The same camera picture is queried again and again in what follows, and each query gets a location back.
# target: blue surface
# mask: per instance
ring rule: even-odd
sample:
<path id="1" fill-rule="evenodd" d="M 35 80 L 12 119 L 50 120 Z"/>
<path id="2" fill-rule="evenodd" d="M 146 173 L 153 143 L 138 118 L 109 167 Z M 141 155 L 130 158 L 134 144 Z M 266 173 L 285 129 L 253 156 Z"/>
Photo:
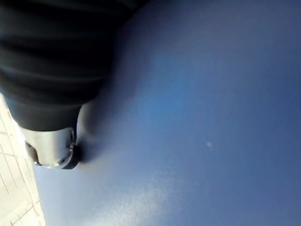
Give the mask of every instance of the blue surface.
<path id="1" fill-rule="evenodd" d="M 86 161 L 35 168 L 46 224 L 301 225 L 301 3 L 168 2 L 120 33 Z"/>

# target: sleeve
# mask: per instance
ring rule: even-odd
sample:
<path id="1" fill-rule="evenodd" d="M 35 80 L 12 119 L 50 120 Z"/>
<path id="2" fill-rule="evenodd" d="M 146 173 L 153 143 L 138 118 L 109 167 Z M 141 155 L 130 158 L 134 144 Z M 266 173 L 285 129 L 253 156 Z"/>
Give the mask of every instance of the sleeve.
<path id="1" fill-rule="evenodd" d="M 0 92 L 25 129 L 75 127 L 110 74 L 116 30 L 147 0 L 0 0 Z"/>

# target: chrome part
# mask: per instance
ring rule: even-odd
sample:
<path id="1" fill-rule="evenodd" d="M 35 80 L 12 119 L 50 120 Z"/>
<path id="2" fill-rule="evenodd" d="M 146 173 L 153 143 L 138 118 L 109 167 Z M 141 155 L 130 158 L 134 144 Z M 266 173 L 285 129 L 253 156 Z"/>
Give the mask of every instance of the chrome part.
<path id="1" fill-rule="evenodd" d="M 48 132 L 20 129 L 27 143 L 27 152 L 35 165 L 62 169 L 69 164 L 75 145 L 72 128 Z"/>

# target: tiled floor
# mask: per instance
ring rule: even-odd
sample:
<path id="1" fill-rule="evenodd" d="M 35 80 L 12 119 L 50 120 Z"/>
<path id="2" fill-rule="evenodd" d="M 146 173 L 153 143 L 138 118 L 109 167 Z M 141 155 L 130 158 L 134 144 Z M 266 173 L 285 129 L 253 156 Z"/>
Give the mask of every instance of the tiled floor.
<path id="1" fill-rule="evenodd" d="M 32 164 L 0 97 L 0 226 L 44 226 Z"/>

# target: grout line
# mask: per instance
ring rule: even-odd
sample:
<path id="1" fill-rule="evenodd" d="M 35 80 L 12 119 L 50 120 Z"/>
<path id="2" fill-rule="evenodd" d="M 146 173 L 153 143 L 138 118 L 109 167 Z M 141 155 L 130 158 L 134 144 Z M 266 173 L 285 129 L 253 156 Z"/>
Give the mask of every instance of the grout line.
<path id="1" fill-rule="evenodd" d="M 6 185 L 5 185 L 5 183 L 4 183 L 4 180 L 3 180 L 3 177 L 2 177 L 2 175 L 1 175 L 1 173 L 0 173 L 0 177 L 1 177 L 1 180 L 2 180 L 2 182 L 3 182 L 3 184 L 4 184 L 4 186 L 5 186 L 6 191 L 8 192 L 8 188 L 6 187 Z"/>
<path id="2" fill-rule="evenodd" d="M 6 162 L 7 166 L 8 166 L 8 170 L 9 170 L 9 172 L 10 172 L 10 175 L 11 175 L 11 177 L 12 177 L 14 183 L 15 183 L 15 186 L 18 187 L 17 184 L 16 184 L 16 181 L 15 181 L 15 178 L 14 178 L 14 176 L 13 176 L 13 173 L 12 173 L 11 170 L 10 170 L 10 167 L 9 167 L 9 164 L 8 164 L 8 161 L 7 161 L 5 155 L 4 155 L 4 159 L 5 159 L 5 162 Z"/>
<path id="3" fill-rule="evenodd" d="M 27 166 L 27 169 L 28 169 L 28 172 L 29 172 L 29 176 L 30 176 L 30 179 L 32 180 L 32 174 L 30 173 L 30 170 L 29 170 L 29 167 L 28 167 L 28 163 L 27 163 L 27 160 L 24 159 L 25 162 L 26 162 L 26 166 Z"/>

